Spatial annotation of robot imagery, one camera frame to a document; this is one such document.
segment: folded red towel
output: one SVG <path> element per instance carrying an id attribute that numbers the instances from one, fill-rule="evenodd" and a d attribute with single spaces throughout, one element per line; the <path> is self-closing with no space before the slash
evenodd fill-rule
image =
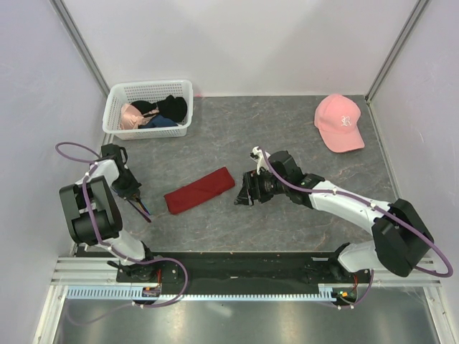
<path id="1" fill-rule="evenodd" d="M 222 167 L 198 181 L 164 195 L 164 198 L 171 214 L 179 214 L 213 199 L 233 186 L 235 180 L 227 168 Z"/>

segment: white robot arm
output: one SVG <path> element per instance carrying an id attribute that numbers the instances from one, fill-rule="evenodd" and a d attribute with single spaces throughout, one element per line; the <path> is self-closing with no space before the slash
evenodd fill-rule
<path id="1" fill-rule="evenodd" d="M 91 175 L 87 175 L 86 189 L 104 245 L 100 245 L 95 235 L 83 197 L 82 179 L 60 190 L 70 236 L 77 244 L 85 243 L 108 250 L 120 258 L 119 268 L 130 276 L 147 278 L 148 272 L 153 269 L 149 269 L 148 265 L 133 263 L 126 257 L 145 262 L 152 259 L 152 253 L 143 242 L 123 230 L 121 215 L 110 190 L 111 188 L 122 198 L 128 199 L 135 195 L 140 196 L 138 188 L 141 185 L 126 166 L 127 154 L 124 148 L 104 145 L 102 152 L 103 157 L 97 161 L 98 167 Z M 243 187 L 235 204 L 253 205 L 254 200 L 264 203 L 276 194 L 285 194 L 296 204 L 340 216 L 373 236 L 373 240 L 369 242 L 344 244 L 338 248 L 335 252 L 338 269 L 357 272 L 385 267 L 398 276 L 406 277 L 428 251 L 429 246 L 426 243 L 375 211 L 375 207 L 413 225 L 433 242 L 429 231 L 407 201 L 399 199 L 389 204 L 364 198 L 345 191 L 320 176 L 304 174 L 286 151 L 269 156 L 270 165 L 285 180 L 312 191 L 300 192 L 282 184 L 269 172 L 268 164 L 259 148 L 254 148 L 251 157 L 257 162 L 257 169 L 244 174 Z"/>
<path id="2" fill-rule="evenodd" d="M 406 277 L 429 250 L 429 246 L 419 237 L 375 209 L 382 209 L 403 219 L 433 243 L 421 218 L 405 200 L 399 199 L 390 204 L 368 199 L 343 190 L 320 176 L 303 174 L 285 150 L 272 155 L 266 153 L 270 165 L 286 181 L 311 190 L 309 193 L 300 192 L 281 183 L 269 172 L 268 164 L 258 147 L 253 148 L 250 156 L 257 162 L 257 169 L 244 174 L 243 187 L 235 204 L 253 205 L 254 200 L 265 203 L 276 194 L 285 194 L 293 203 L 337 215 L 373 236 L 372 241 L 345 244 L 336 252 L 339 264 L 347 272 L 385 267 L 396 275 Z"/>

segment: white wall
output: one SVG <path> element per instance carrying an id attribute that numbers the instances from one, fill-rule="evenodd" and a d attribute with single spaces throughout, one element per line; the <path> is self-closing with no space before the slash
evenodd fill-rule
<path id="1" fill-rule="evenodd" d="M 374 100 L 401 196 L 456 268 L 444 279 L 459 321 L 459 2 L 431 1 Z"/>
<path id="2" fill-rule="evenodd" d="M 65 0 L 108 84 L 364 94 L 415 0 Z"/>
<path id="3" fill-rule="evenodd" d="M 9 1 L 0 37 L 0 336 L 25 344 L 70 250 L 59 188 L 86 169 L 54 144 L 100 145 L 104 97 L 47 0 Z"/>

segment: cap brim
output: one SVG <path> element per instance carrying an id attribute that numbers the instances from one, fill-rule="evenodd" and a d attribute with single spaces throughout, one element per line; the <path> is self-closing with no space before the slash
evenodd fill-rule
<path id="1" fill-rule="evenodd" d="M 323 141 L 328 149 L 334 153 L 344 153 L 355 151 L 365 147 L 364 141 L 361 139 L 359 129 L 349 133 L 335 134 L 328 131 L 318 130 L 321 133 Z"/>

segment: gray marble surface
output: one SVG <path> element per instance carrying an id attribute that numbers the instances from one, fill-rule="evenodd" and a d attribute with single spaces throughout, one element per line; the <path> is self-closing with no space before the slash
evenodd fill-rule
<path id="1" fill-rule="evenodd" d="M 128 166 L 143 184 L 142 199 L 153 213 L 148 224 L 117 200 L 124 229 L 154 251 L 333 251 L 344 242 L 370 239 L 336 216 L 307 209 L 284 195 L 266 204 L 234 206 L 242 174 L 252 170 L 252 148 L 287 150 L 303 172 L 379 200 L 394 200 L 368 108 L 362 96 L 350 97 L 362 111 L 363 150 L 332 153 L 313 125 L 324 97 L 211 97 L 195 99 L 192 124 L 182 138 L 118 140 Z M 179 215 L 168 212 L 164 194 L 226 166 L 236 186 Z"/>

